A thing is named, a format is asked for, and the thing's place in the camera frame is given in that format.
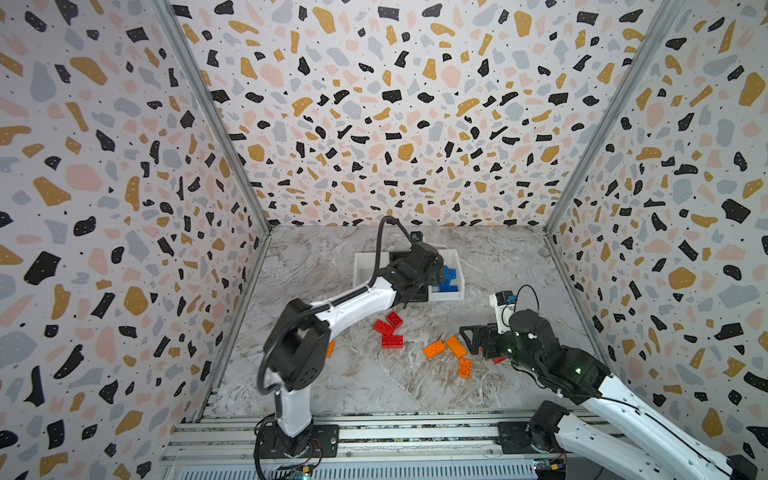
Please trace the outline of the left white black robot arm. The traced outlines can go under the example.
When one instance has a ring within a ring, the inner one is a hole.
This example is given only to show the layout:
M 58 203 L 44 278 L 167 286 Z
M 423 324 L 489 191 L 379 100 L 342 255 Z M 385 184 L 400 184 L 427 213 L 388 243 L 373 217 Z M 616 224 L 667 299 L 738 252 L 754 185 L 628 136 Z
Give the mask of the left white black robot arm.
M 420 290 L 444 279 L 442 255 L 424 241 L 412 243 L 404 256 L 386 265 L 377 251 L 374 266 L 368 282 L 339 296 L 314 303 L 290 301 L 264 344 L 257 389 L 274 397 L 268 431 L 283 456 L 303 454 L 313 440 L 311 385 L 335 337 L 373 314 L 408 305 Z

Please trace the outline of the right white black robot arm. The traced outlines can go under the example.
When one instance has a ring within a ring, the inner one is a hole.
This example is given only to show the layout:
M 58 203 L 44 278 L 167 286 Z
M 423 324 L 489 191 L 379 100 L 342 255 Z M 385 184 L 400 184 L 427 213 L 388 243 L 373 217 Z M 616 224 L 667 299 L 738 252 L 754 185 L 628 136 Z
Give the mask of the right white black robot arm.
M 526 309 L 501 308 L 487 325 L 459 333 L 470 353 L 504 358 L 535 384 L 569 400 L 622 433 L 617 439 L 567 408 L 543 402 L 527 425 L 499 445 L 517 451 L 572 453 L 625 479 L 754 479 L 758 469 L 743 455 L 726 456 L 660 417 L 590 353 L 563 345 L 548 320 Z

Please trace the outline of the blue lego brick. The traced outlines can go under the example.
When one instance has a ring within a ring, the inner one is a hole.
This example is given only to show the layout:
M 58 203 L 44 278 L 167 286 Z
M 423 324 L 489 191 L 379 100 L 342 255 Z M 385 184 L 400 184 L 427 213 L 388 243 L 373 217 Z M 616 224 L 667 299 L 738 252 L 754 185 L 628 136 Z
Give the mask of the blue lego brick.
M 440 293 L 449 293 L 449 292 L 458 292 L 459 287 L 457 285 L 451 285 L 451 284 L 441 284 L 438 286 L 438 291 Z
M 457 278 L 457 271 L 455 269 L 449 268 L 448 266 L 445 266 L 443 268 L 443 283 L 450 284 L 453 280 Z

